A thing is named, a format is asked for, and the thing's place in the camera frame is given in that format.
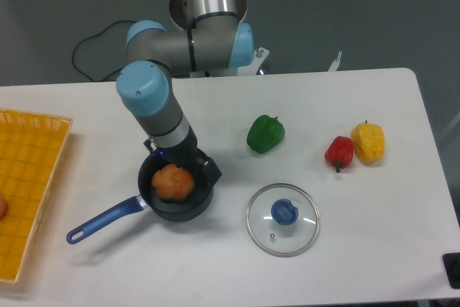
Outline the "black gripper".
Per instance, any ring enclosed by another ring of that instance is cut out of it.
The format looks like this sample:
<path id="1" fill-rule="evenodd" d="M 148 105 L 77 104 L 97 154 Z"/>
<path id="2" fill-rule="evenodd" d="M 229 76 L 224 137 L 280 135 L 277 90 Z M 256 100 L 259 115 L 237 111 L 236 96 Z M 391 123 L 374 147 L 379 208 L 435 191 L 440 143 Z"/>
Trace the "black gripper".
<path id="1" fill-rule="evenodd" d="M 169 136 L 146 139 L 144 146 L 159 164 L 172 163 L 184 170 L 196 170 L 207 185 L 215 186 L 222 172 L 211 157 L 198 151 L 198 140 L 193 129 L 188 127 L 177 139 L 168 139 Z"/>

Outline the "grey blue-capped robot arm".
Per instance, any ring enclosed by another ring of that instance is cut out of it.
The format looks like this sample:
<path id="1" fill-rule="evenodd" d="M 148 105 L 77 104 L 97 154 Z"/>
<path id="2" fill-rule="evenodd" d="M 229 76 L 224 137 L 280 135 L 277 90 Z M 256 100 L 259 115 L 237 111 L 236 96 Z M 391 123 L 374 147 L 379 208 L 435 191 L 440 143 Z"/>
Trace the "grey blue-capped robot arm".
<path id="1" fill-rule="evenodd" d="M 125 45 L 127 64 L 116 89 L 165 159 L 213 186 L 221 171 L 198 149 L 173 93 L 172 79 L 249 65 L 254 39 L 252 28 L 238 19 L 236 0 L 191 0 L 190 7 L 193 24 L 181 32 L 168 32 L 153 21 L 131 26 Z"/>

